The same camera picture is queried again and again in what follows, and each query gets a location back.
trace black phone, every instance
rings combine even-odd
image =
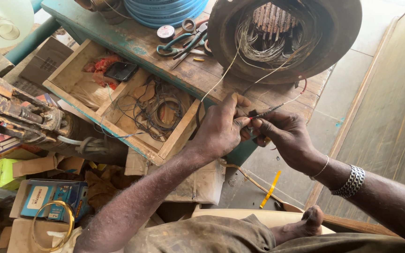
[[[126,82],[137,69],[137,64],[114,62],[107,68],[106,72],[104,72],[104,76],[121,82]]]

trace hand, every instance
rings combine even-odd
[[[252,125],[255,128],[253,133],[268,136],[293,169],[316,175],[322,169],[320,164],[324,166],[326,163],[326,157],[313,147],[304,119],[298,114],[276,110],[253,120]]]
[[[192,149],[204,166],[217,158],[227,155],[240,141],[249,139],[243,127],[250,119],[237,106],[249,107],[251,102],[237,94],[230,93],[219,104],[209,107],[206,117],[187,149]]]

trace white lamp shade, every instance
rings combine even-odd
[[[0,48],[21,42],[34,24],[29,0],[0,0]]]

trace silver bracelet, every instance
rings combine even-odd
[[[352,164],[351,166],[351,175],[349,176],[348,181],[338,190],[332,190],[331,194],[334,196],[340,196],[343,198],[349,198],[356,194],[360,189],[365,179],[365,172],[362,168],[356,167]]]
[[[325,155],[325,156],[326,156],[326,158],[327,158],[328,160],[326,161],[326,164],[324,165],[323,169],[322,169],[320,172],[318,172],[318,174],[316,174],[316,175],[314,175],[314,176],[309,176],[309,178],[312,179],[312,181],[315,181],[315,177],[318,176],[318,175],[320,175],[320,174],[323,172],[323,170],[326,168],[326,166],[328,165],[328,163],[329,163],[329,156],[328,156],[328,155]]]

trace wooden drawer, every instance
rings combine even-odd
[[[134,90],[142,86],[151,73],[139,68],[138,71],[127,81],[122,82],[115,90],[103,88],[96,83],[88,82],[85,86],[81,83],[82,78],[88,73],[82,72],[82,68],[90,61],[100,57],[106,49],[94,41],[86,40],[82,45],[43,83],[43,86],[51,90],[59,98],[86,115],[96,124],[100,125],[107,133],[115,137],[122,137],[132,134],[136,129],[134,122],[115,107],[115,104],[132,104],[135,101],[131,96]],[[99,109],[94,110],[86,106],[82,100],[78,100],[77,88],[99,94],[101,101]],[[143,155],[156,165],[161,165],[172,155],[178,153],[196,128],[196,111],[200,104],[199,100],[189,102],[186,114],[177,124],[168,139],[161,147],[150,145],[145,138],[152,138],[148,134],[133,135],[127,138],[120,138],[121,141],[130,146],[133,150]],[[201,107],[200,117],[204,115],[204,106]]]

